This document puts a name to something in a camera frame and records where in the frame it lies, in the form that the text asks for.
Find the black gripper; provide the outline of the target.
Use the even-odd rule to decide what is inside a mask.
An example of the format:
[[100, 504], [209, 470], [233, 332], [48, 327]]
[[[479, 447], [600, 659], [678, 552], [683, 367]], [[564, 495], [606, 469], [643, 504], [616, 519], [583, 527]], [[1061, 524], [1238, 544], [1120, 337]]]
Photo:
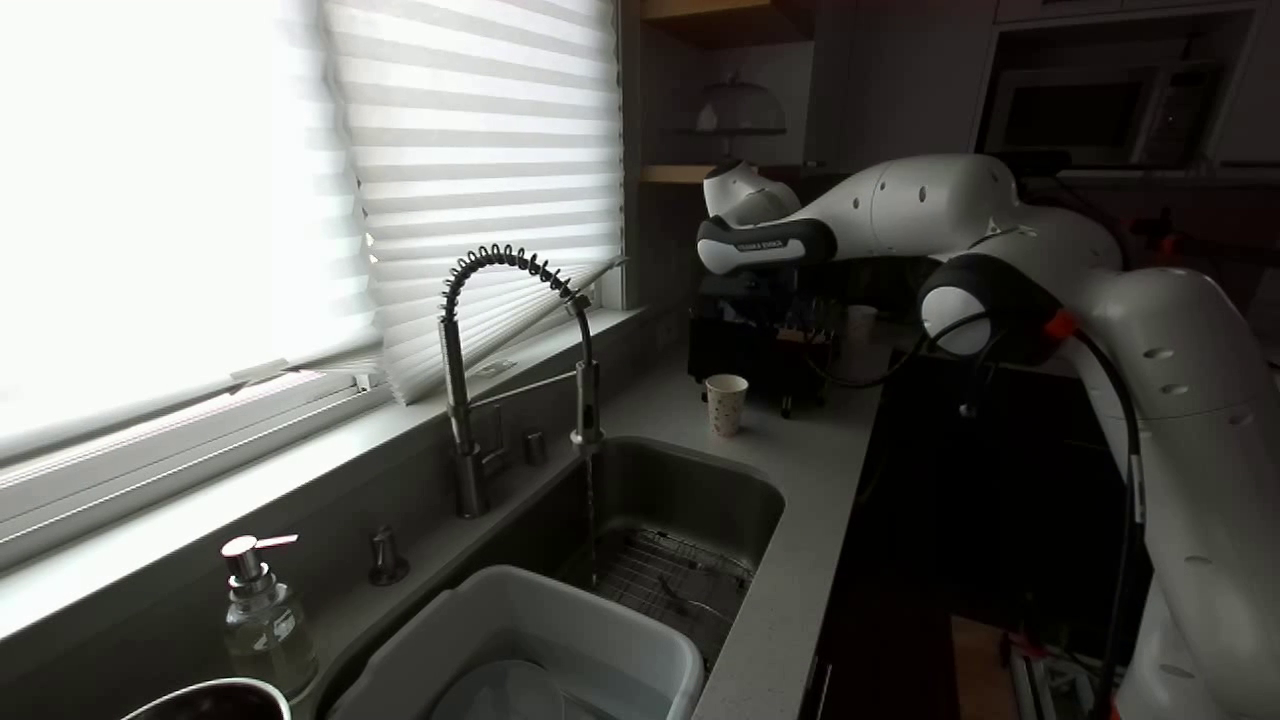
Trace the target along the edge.
[[834, 332], [834, 299], [827, 281], [814, 267], [785, 267], [781, 270], [781, 332], [785, 337], [832, 337]]

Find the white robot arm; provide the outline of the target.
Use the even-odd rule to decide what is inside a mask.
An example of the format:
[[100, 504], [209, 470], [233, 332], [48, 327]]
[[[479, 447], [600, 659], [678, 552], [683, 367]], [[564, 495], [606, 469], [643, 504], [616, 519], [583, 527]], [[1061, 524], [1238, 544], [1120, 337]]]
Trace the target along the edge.
[[751, 263], [910, 255], [918, 327], [950, 357], [1067, 360], [1129, 479], [1150, 583], [1110, 720], [1280, 720], [1280, 389], [1197, 267], [1131, 267], [1067, 206], [1029, 204], [979, 151], [901, 156], [802, 201], [723, 163], [694, 255]]

